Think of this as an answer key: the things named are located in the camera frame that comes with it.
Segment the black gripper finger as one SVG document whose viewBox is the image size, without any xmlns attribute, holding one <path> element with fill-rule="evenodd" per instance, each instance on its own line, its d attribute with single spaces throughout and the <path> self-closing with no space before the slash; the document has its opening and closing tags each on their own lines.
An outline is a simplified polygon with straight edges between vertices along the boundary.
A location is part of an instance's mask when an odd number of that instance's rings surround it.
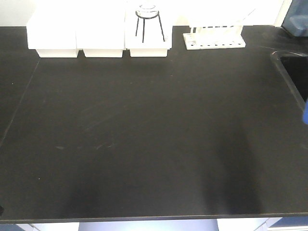
<svg viewBox="0 0 308 231">
<path fill-rule="evenodd" d="M 0 216 L 2 216 L 3 211 L 4 211 L 4 208 L 2 206 L 0 206 Z"/>
</svg>

